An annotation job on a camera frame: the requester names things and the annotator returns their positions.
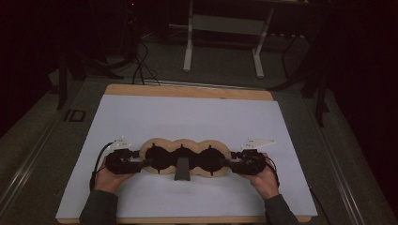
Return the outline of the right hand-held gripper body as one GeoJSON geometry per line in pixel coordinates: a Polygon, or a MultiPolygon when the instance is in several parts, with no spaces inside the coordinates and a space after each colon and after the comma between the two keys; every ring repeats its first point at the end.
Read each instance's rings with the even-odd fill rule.
{"type": "Polygon", "coordinates": [[[274,144],[274,140],[248,138],[241,146],[242,158],[232,159],[234,164],[230,167],[233,173],[257,175],[262,172],[266,166],[266,160],[259,148],[274,144]]]}

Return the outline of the metal floor rail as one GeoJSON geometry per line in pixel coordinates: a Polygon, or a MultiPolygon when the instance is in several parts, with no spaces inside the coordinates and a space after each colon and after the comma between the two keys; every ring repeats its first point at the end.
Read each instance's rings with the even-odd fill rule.
{"type": "Polygon", "coordinates": [[[322,143],[325,147],[333,179],[339,190],[340,196],[344,203],[345,210],[350,218],[351,224],[365,225],[363,216],[352,194],[352,190],[348,185],[347,180],[345,179],[342,168],[340,167],[340,164],[338,162],[338,158],[334,154],[334,149],[332,148],[332,145],[329,141],[326,131],[322,127],[319,127],[317,130],[319,135],[321,136],[322,143]]]}
{"type": "Polygon", "coordinates": [[[34,142],[33,147],[22,165],[14,173],[11,181],[6,186],[6,189],[0,195],[0,221],[7,216],[9,209],[21,193],[25,183],[37,165],[38,158],[40,157],[44,146],[52,136],[54,130],[58,127],[58,124],[59,121],[54,120],[45,127],[43,132],[38,136],[38,139],[34,142]]]}

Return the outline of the black tripod legs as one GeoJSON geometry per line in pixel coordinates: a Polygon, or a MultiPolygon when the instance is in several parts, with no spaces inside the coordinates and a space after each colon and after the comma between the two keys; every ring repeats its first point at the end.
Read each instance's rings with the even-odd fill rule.
{"type": "Polygon", "coordinates": [[[86,78],[84,65],[95,69],[101,76],[105,76],[110,79],[121,79],[121,76],[114,74],[108,68],[102,66],[101,64],[95,62],[93,59],[88,58],[80,52],[67,52],[66,62],[71,75],[79,81],[83,81],[86,78]]]}

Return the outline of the white metal desk frame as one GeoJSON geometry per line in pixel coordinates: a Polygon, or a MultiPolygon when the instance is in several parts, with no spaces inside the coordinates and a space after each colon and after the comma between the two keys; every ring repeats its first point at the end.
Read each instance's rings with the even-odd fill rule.
{"type": "Polygon", "coordinates": [[[267,13],[266,18],[262,21],[239,19],[221,16],[210,16],[205,14],[195,14],[193,11],[193,0],[189,1],[189,15],[188,15],[188,37],[187,46],[184,57],[183,71],[191,71],[191,59],[193,52],[192,34],[194,30],[203,30],[211,32],[231,33],[240,35],[258,36],[258,44],[252,49],[253,63],[258,79],[263,79],[265,73],[260,58],[264,41],[268,34],[271,19],[274,14],[274,7],[271,7],[267,13]]]}

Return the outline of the wooden triple round photo frame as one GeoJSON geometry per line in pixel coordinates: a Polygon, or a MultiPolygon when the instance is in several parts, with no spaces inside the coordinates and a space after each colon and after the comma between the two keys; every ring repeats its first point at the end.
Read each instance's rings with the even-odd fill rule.
{"type": "Polygon", "coordinates": [[[213,178],[229,173],[230,169],[223,166],[222,161],[231,160],[232,153],[224,143],[216,140],[195,142],[188,139],[169,141],[154,138],[142,145],[139,157],[151,160],[150,165],[145,167],[150,173],[176,173],[177,160],[184,157],[189,161],[190,175],[213,178]]]}

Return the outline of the black metal stand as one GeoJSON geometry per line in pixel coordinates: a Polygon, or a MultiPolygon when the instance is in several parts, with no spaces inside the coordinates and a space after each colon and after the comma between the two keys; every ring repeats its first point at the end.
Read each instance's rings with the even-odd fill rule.
{"type": "Polygon", "coordinates": [[[327,86],[328,73],[324,71],[319,77],[317,99],[315,106],[315,119],[320,127],[324,126],[323,113],[325,110],[325,96],[326,96],[326,86],[327,86]]]}
{"type": "Polygon", "coordinates": [[[61,110],[68,98],[68,69],[66,53],[59,54],[59,81],[58,81],[58,106],[57,109],[61,110]]]}

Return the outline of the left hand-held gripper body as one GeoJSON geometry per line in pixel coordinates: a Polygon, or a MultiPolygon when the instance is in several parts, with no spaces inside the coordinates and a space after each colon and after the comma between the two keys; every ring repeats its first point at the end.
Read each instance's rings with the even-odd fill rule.
{"type": "Polygon", "coordinates": [[[124,136],[114,140],[105,147],[109,152],[105,159],[105,167],[114,174],[139,173],[143,168],[132,163],[136,158],[131,158],[131,143],[124,136]]]}

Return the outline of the person's right hand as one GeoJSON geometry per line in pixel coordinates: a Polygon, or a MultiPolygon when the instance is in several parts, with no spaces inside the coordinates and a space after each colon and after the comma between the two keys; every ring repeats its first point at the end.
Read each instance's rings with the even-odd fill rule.
{"type": "Polygon", "coordinates": [[[264,153],[263,156],[266,160],[266,163],[268,164],[266,168],[257,175],[242,174],[242,177],[250,181],[256,192],[265,201],[271,197],[280,194],[280,192],[275,169],[271,164],[268,154],[264,153]]]}

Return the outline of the person's left hand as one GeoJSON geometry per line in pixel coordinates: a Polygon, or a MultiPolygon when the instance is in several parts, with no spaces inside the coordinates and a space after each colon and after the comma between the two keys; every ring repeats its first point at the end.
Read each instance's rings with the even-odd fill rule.
{"type": "Polygon", "coordinates": [[[114,174],[108,169],[103,169],[97,173],[94,189],[115,194],[119,187],[132,177],[133,173],[114,174]]]}

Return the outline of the black floor plate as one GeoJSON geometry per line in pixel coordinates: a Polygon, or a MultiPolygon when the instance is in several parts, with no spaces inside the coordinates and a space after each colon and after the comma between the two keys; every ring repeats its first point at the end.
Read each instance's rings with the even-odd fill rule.
{"type": "Polygon", "coordinates": [[[64,122],[83,122],[86,116],[86,111],[68,110],[63,121],[64,122]]]}

